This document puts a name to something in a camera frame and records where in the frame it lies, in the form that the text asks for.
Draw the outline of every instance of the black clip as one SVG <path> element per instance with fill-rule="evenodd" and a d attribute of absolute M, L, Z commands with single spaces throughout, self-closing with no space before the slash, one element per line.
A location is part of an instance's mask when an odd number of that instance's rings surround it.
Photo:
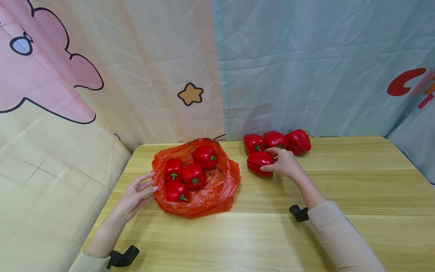
<path fill-rule="evenodd" d="M 114 250 L 110 253 L 110 261 L 107 265 L 107 269 L 116 267 L 125 267 L 133 263 L 136 256 L 139 254 L 139 249 L 134 245 L 131 245 L 124 254 Z"/>
<path fill-rule="evenodd" d="M 288 209 L 297 222 L 303 222 L 308 220 L 308 208 L 305 207 L 301 210 L 298 205 L 293 205 Z"/>

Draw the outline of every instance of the fabric backdrop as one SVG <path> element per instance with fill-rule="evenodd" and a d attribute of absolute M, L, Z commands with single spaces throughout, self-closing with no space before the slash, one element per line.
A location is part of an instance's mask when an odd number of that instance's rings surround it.
<path fill-rule="evenodd" d="M 435 183 L 434 45 L 433 0 L 0 0 L 2 269 L 67 271 L 145 143 L 375 134 Z"/>

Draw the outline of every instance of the light wooden surface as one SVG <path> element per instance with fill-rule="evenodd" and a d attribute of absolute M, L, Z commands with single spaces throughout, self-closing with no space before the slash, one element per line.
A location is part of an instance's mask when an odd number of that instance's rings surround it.
<path fill-rule="evenodd" d="M 299 158 L 309 176 L 358 229 L 387 271 L 434 271 L 435 190 L 404 155 L 381 137 L 313 138 Z M 177 144 L 146 144 L 131 157 L 85 245 L 154 154 Z M 288 213 L 303 205 L 285 177 L 248 172 L 241 141 L 221 142 L 240 165 L 230 212 L 194 220 L 167 215 L 155 202 L 127 224 L 115 249 L 140 249 L 134 263 L 113 271 L 334 271 L 308 224 Z"/>

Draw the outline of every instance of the left hand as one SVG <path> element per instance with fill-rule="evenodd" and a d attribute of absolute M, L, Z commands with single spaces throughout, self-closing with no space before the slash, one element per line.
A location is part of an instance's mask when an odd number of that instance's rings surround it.
<path fill-rule="evenodd" d="M 154 185 L 154 180 L 144 182 L 153 176 L 154 173 L 151 172 L 138 177 L 127 187 L 121 199 L 110 213 L 118 218 L 121 217 L 125 222 L 130 221 L 143 205 L 154 198 L 153 193 L 157 191 L 157 187 L 151 187 Z"/>

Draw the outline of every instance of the pile of peppers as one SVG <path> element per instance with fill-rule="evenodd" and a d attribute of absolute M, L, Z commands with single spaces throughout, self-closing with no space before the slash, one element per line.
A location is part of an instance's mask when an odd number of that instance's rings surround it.
<path fill-rule="evenodd" d="M 199 146 L 192 152 L 193 162 L 184 165 L 180 158 L 166 161 L 165 197 L 169 201 L 190 200 L 190 190 L 201 189 L 207 183 L 205 170 L 218 164 L 218 153 L 210 146 Z"/>
<path fill-rule="evenodd" d="M 275 163 L 274 156 L 265 150 L 277 147 L 287 149 L 295 156 L 301 156 L 311 150 L 311 142 L 308 135 L 302 129 L 289 131 L 283 135 L 277 131 L 270 131 L 264 137 L 258 134 L 248 134 L 243 137 L 244 150 L 248 155 L 248 169 L 260 177 L 271 177 L 273 172 L 265 172 L 260 168 L 264 165 Z"/>

